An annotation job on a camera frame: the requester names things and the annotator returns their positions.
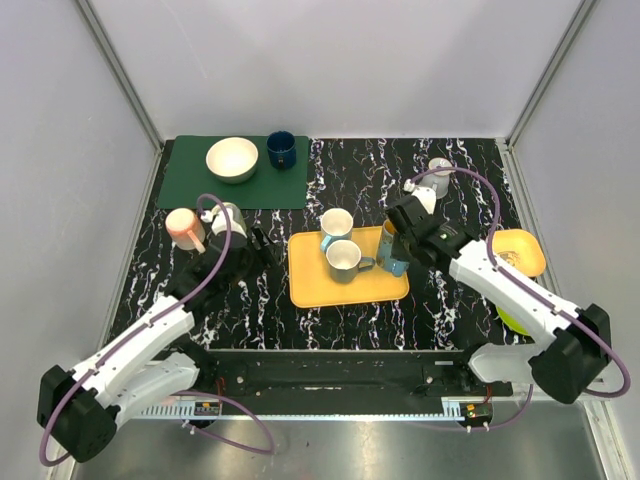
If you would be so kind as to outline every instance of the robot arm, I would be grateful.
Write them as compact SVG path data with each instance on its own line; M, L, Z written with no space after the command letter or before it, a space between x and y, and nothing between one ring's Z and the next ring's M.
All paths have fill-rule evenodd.
M172 342L201 325L218 294L280 262L275 245L262 229L247 230L242 218L236 216L231 222L231 246L218 274L191 300L152 322L200 285L219 260L225 228L218 213L216 207L209 214L213 237L205 253L168 285L165 294L140 319L73 369L65 371L56 365L43 375L37 420L45 427L67 392L77 387L88 372L97 372L82 383L52 431L78 462L100 453L122 425L147 407L192 388L196 382L204 390L214 386L217 364L192 342L181 344L179 351L164 361L145 366Z
M573 403L610 359L593 340L558 315L563 310L611 344L609 317L596 305L585 310L545 290L497 257L494 267L487 245L453 222L434 218L416 189L391 205L387 216L396 229L392 255L415 258L437 268L484 295L518 319L535 340L530 345L484 345L469 359L472 372L483 382L537 383L561 403ZM529 289L541 294L542 303L502 274L508 271Z

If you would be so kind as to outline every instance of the tabletop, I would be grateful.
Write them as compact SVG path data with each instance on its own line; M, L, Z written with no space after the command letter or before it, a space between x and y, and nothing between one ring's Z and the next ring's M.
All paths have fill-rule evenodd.
M163 156L152 187L108 341L144 314L193 255L172 245L164 228L168 212L156 208L168 157ZM192 339L211 349L396 351L523 341L500 322L495 307L481 295L420 265L409 268L411 288L401 300L311 309L297 308L291 302L288 239L298 232L319 230L320 216L333 207L351 212L355 227L381 225L387 203L403 195L404 181L425 171L435 157L448 158L489 179L500 196L501 227L519 227L509 182L492 139L313 139L306 206L243 212L247 224L260 222L283 247L282 265L241 281L221 296L202 328L192 332ZM452 175L448 195L438 201L435 215L466 225L482 238L492 211L488 190L457 174Z

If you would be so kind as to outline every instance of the yellow tray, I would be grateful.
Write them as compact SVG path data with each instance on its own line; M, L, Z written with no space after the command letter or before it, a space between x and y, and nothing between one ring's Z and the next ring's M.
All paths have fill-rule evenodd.
M353 240L364 257L376 257L382 227L354 228ZM399 300L409 293L405 273L394 277L377 265L348 284L329 277L329 265L320 251L320 232L296 233L289 239L289 289L291 301L300 308Z

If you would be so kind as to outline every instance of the navy blue mug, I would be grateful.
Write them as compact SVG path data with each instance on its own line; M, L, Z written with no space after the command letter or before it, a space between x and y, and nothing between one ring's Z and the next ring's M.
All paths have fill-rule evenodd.
M267 152L273 168L286 170L296 164L296 137L289 132L275 132L267 138Z

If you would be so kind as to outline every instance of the white mug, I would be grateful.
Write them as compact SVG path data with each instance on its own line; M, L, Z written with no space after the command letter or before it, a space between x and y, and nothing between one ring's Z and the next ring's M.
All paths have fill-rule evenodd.
M353 217L343 208L332 208L324 212L320 218L322 243L320 250L327 251L329 245L336 240L351 240Z

